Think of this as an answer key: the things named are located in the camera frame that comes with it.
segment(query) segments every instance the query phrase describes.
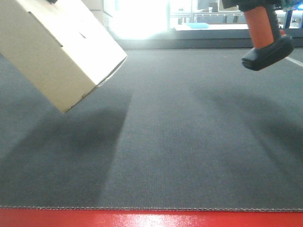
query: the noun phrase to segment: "black rubber grip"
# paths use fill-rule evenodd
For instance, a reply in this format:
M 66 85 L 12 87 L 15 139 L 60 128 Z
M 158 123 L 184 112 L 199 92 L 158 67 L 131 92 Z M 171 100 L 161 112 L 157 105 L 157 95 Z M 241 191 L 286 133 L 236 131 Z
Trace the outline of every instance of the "black rubber grip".
M 291 37 L 280 36 L 273 44 L 256 49 L 251 49 L 242 58 L 242 64 L 245 68 L 259 71 L 279 60 L 287 57 L 294 50 Z

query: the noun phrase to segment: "barcode scanner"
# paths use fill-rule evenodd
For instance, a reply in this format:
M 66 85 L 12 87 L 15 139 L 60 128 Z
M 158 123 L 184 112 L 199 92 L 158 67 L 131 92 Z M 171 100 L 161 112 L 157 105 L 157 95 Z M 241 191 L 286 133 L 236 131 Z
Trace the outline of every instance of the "barcode scanner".
M 238 5 L 244 12 L 254 47 L 243 56 L 242 64 L 261 70 L 287 57 L 293 50 L 292 39 L 280 30 L 275 0 L 223 0 L 225 8 Z

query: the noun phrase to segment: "conveyor belt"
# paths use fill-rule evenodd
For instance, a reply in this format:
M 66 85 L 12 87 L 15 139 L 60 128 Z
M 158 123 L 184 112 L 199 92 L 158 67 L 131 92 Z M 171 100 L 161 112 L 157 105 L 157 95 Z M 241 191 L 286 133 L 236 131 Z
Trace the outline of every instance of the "conveyor belt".
M 0 57 L 0 206 L 302 211 L 303 69 L 246 52 L 128 51 L 64 115 Z
M 302 48 L 295 49 L 294 52 L 290 55 L 290 57 L 303 62 Z

